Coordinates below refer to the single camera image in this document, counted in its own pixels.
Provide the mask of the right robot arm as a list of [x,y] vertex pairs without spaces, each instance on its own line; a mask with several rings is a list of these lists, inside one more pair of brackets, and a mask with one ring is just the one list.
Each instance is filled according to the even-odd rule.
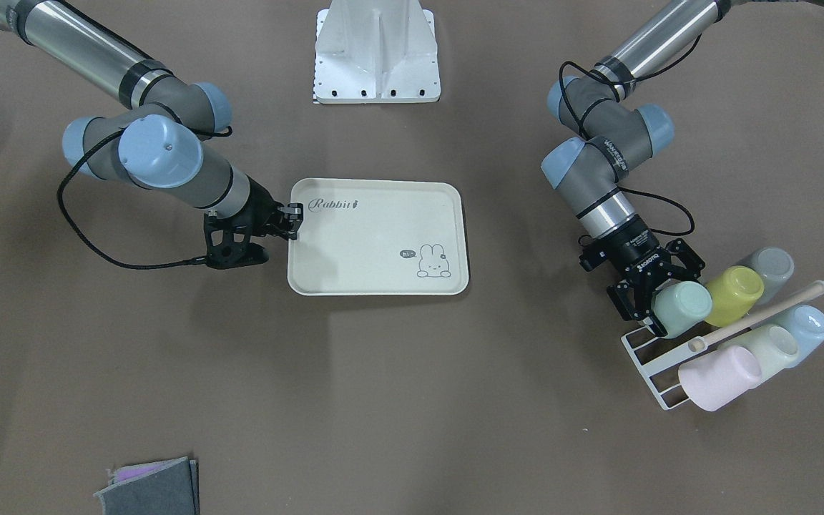
[[65,1],[0,1],[0,30],[53,56],[125,107],[115,117],[82,117],[65,129],[69,164],[173,196],[203,211],[210,229],[245,237],[295,239],[302,206],[271,194],[207,140],[232,123],[214,84],[187,84],[162,62]]

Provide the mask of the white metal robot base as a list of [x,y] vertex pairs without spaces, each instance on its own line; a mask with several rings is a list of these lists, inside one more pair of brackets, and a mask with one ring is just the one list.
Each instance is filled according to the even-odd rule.
[[318,104],[441,98],[435,16],[418,1],[333,1],[316,16]]

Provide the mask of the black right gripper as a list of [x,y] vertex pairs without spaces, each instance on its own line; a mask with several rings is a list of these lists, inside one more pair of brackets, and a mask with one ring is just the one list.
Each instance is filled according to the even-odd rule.
[[264,187],[249,179],[250,192],[245,207],[237,215],[237,233],[246,237],[281,237],[297,240],[304,221],[304,205],[300,202],[275,201]]

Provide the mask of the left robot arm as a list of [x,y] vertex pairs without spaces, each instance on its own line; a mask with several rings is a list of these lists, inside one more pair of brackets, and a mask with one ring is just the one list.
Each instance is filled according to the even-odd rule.
[[592,69],[560,75],[547,95],[549,111],[575,133],[543,159],[541,170],[589,237],[579,263],[586,271],[611,264],[620,278],[606,291],[622,319],[660,337],[667,329],[655,313],[655,293],[671,280],[696,283],[705,264],[680,237],[661,244],[620,186],[675,135],[662,108],[628,109],[622,101],[668,61],[689,56],[730,7],[730,1],[671,1]]

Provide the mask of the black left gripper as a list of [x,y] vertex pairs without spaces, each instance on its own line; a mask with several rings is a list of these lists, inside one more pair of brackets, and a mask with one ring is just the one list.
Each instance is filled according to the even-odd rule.
[[[655,313],[654,297],[666,280],[697,283],[705,262],[685,239],[673,239],[662,247],[641,218],[622,218],[591,224],[591,243],[582,248],[579,264],[586,271],[608,262],[618,281],[606,288],[609,300],[622,320],[635,320],[658,337],[668,330]],[[653,280],[653,284],[644,283]]]

